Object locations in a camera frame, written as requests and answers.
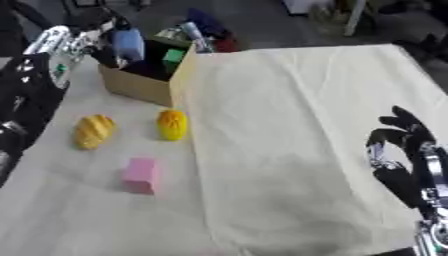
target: floor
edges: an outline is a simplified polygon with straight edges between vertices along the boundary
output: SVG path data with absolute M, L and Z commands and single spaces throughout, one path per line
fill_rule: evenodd
M 55 23 L 63 21 L 60 0 L 22 1 L 34 5 Z M 171 27 L 185 19 L 189 7 L 199 8 L 222 21 L 235 34 L 242 49 L 388 43 L 396 39 L 422 39 L 428 32 L 437 35 L 444 32 L 440 23 L 422 12 L 378 16 L 374 34 L 347 38 L 330 33 L 306 17 L 289 16 L 281 0 L 152 0 L 140 12 L 123 4 L 125 0 L 106 2 L 111 2 L 113 8 L 127 16 L 144 34 Z M 32 36 L 39 33 L 32 26 L 26 27 Z M 448 93 L 448 64 L 433 61 L 424 68 Z

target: robotic arm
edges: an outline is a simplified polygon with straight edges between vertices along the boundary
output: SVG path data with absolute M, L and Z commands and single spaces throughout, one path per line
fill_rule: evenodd
M 117 13 L 97 8 L 78 17 L 74 27 L 44 31 L 6 64 L 0 73 L 0 187 L 53 118 L 71 73 L 86 55 L 109 67 L 136 60 L 113 47 L 115 34 L 130 29 Z
M 409 208 L 420 211 L 416 255 L 448 255 L 447 152 L 414 115 L 397 106 L 392 111 L 394 116 L 380 117 L 380 122 L 398 129 L 374 130 L 366 145 L 374 176 Z M 412 172 L 384 156 L 386 142 L 405 152 Z

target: pink block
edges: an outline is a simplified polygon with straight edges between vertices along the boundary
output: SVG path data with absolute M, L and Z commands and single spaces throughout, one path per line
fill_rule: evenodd
M 132 158 L 124 171 L 123 180 L 133 192 L 153 195 L 158 171 L 156 160 Z

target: white cloth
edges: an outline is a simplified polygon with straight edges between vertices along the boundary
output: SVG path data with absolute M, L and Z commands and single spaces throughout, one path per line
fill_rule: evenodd
M 376 182 L 364 143 L 392 104 L 448 141 L 445 95 L 392 46 L 198 57 L 192 137 L 157 138 L 152 104 L 111 95 L 86 60 L 39 142 L 0 189 L 3 256 L 362 255 L 407 246 L 416 216 Z M 118 132 L 71 137 L 85 115 Z M 155 196 L 126 192 L 158 160 Z
M 160 110 L 108 93 L 86 59 L 53 122 L 0 189 L 0 255 L 214 255 L 190 139 L 160 140 Z M 74 127 L 93 114 L 111 117 L 118 131 L 97 150 L 77 150 Z M 122 185 L 131 157 L 158 161 L 155 196 Z
M 394 104 L 448 142 L 444 93 L 392 45 L 201 56 L 187 96 L 208 227 L 235 255 L 368 255 L 413 243 L 365 143 Z

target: toy fruit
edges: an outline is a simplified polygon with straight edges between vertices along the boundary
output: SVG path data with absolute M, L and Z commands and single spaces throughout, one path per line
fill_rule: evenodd
M 115 123 L 107 116 L 82 118 L 75 128 L 75 143 L 81 149 L 95 149 L 115 131 Z
M 160 135 L 166 140 L 180 140 L 187 133 L 188 119 L 181 111 L 165 110 L 157 120 Z

